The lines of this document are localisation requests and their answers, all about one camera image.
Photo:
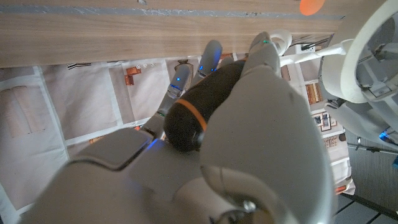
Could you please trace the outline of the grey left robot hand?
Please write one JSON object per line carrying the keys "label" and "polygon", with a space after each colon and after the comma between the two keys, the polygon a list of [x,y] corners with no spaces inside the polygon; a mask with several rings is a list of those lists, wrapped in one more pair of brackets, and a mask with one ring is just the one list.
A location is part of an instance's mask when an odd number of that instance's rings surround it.
{"label": "grey left robot hand", "polygon": [[335,98],[327,112],[354,134],[397,148],[397,15],[380,25],[352,60],[323,59],[322,82]]}

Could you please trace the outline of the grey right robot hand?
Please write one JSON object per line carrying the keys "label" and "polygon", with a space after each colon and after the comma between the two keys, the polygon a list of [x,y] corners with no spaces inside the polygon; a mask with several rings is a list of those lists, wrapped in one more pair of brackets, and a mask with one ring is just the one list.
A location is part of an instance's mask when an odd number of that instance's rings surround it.
{"label": "grey right robot hand", "polygon": [[330,159],[314,119],[280,75],[287,30],[257,35],[141,129],[86,147],[22,223],[329,223]]}

